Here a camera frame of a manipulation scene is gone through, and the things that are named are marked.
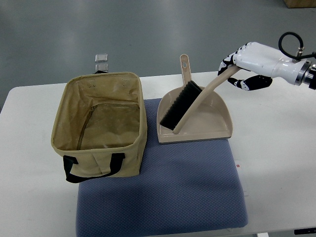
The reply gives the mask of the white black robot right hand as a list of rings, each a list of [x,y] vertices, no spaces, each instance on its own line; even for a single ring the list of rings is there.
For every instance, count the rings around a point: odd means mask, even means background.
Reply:
[[[256,74],[247,79],[228,79],[229,83],[246,91],[269,87],[278,77],[293,85],[311,82],[308,77],[311,64],[306,59],[295,61],[280,50],[257,42],[249,42],[223,59],[218,74],[233,65]]]

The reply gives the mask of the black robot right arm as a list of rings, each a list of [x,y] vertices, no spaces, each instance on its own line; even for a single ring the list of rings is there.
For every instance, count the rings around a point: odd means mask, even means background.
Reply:
[[[288,53],[282,46],[282,41],[286,36],[294,36],[299,42],[299,47],[295,55]],[[304,50],[303,40],[295,32],[286,32],[282,34],[278,40],[278,48],[283,55],[292,59],[292,64],[304,62],[303,66],[297,73],[295,72],[294,69],[292,70],[294,72],[294,75],[296,76],[296,79],[294,82],[291,82],[291,84],[294,84],[294,85],[307,84],[310,89],[315,90],[316,89],[316,65],[312,64],[312,62],[309,61],[308,59],[316,58],[316,53],[312,52],[311,54],[303,55],[303,50]]]

